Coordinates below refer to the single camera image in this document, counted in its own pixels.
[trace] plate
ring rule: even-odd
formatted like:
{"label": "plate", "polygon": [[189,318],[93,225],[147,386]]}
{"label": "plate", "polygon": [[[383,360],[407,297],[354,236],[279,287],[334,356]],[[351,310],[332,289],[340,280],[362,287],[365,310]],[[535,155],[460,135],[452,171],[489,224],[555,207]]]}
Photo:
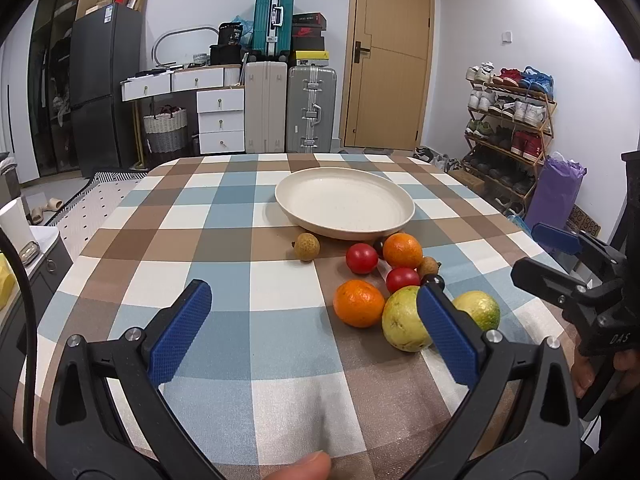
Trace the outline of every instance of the plate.
{"label": "plate", "polygon": [[415,204],[398,184],[367,171],[309,168],[276,186],[289,219],[313,233],[339,240],[372,240],[399,231]]}

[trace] black refrigerator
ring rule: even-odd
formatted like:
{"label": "black refrigerator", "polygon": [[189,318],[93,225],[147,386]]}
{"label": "black refrigerator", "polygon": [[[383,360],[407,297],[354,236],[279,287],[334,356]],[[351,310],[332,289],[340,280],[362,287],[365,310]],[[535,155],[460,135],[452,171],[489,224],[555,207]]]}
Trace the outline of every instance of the black refrigerator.
{"label": "black refrigerator", "polygon": [[120,82],[140,69],[142,13],[109,4],[78,19],[71,37],[71,121],[82,176],[137,161],[130,102]]}

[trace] red tomato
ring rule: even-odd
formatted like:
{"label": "red tomato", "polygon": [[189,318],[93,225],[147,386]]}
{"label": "red tomato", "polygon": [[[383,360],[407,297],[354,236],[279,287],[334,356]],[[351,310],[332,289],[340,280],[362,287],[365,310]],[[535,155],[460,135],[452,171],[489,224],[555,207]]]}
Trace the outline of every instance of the red tomato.
{"label": "red tomato", "polygon": [[356,274],[369,274],[378,264],[378,253],[369,244],[355,244],[347,251],[347,267]]}
{"label": "red tomato", "polygon": [[404,286],[420,285],[420,276],[413,269],[398,267],[391,270],[386,276],[386,288],[392,294]]}

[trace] purple bag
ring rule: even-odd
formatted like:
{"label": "purple bag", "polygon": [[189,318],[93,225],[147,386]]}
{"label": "purple bag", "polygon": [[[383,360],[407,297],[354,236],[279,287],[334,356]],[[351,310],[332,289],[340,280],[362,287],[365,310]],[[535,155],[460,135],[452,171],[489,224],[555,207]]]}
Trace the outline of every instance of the purple bag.
{"label": "purple bag", "polygon": [[564,160],[558,152],[548,156],[524,219],[529,229],[540,222],[564,229],[586,174],[587,168]]}

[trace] beige slipper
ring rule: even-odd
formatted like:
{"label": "beige slipper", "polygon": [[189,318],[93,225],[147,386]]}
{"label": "beige slipper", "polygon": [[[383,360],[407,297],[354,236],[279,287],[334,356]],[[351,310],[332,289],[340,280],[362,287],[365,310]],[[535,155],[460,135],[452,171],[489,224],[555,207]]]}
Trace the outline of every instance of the beige slipper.
{"label": "beige slipper", "polygon": [[33,223],[33,225],[38,225],[42,223],[43,219],[44,219],[44,216],[42,215],[42,208],[41,207],[33,208],[33,210],[31,211],[31,223]]}
{"label": "beige slipper", "polygon": [[60,200],[59,198],[50,198],[49,201],[47,202],[47,205],[44,206],[42,209],[44,211],[53,211],[55,213],[56,211],[59,211],[60,208],[62,208],[62,206],[63,206],[62,200]]}

